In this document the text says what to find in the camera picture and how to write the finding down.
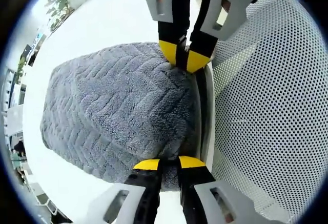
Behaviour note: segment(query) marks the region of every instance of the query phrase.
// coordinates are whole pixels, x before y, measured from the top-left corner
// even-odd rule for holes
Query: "perforated metal panel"
[[[213,174],[293,223],[328,163],[328,52],[296,0],[259,0],[217,46]]]

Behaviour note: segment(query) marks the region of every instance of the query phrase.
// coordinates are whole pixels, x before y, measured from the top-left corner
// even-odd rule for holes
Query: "gray towel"
[[[44,144],[108,182],[124,182],[144,159],[193,156],[199,141],[195,86],[155,43],[78,57],[50,78],[40,126]],[[163,190],[178,189],[175,174],[165,173]]]

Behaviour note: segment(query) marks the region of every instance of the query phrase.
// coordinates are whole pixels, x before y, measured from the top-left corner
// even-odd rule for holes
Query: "white wall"
[[[7,46],[5,61],[6,66],[9,69],[13,71],[17,70],[21,54],[26,44],[32,46],[33,40],[37,36],[39,26],[39,20],[31,13],[31,11],[27,11],[26,14],[23,15]]]

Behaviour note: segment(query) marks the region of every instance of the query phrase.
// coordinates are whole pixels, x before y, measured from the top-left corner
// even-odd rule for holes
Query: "towel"
[[[117,45],[53,70],[40,130],[45,146],[85,172],[124,182],[151,158],[195,156],[199,98],[193,75],[156,43]],[[162,190],[178,190],[176,171]]]

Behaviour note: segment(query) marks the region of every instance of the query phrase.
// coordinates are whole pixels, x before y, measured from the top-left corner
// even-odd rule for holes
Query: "white table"
[[[191,7],[194,21],[198,14],[194,0]],[[65,61],[105,47],[157,39],[157,23],[145,0],[89,0],[43,43],[27,75],[23,133],[29,166],[44,192],[73,221],[83,218],[90,201],[111,184],[44,146],[39,127],[51,72]],[[179,193],[161,193],[160,198],[156,223],[185,223]]]

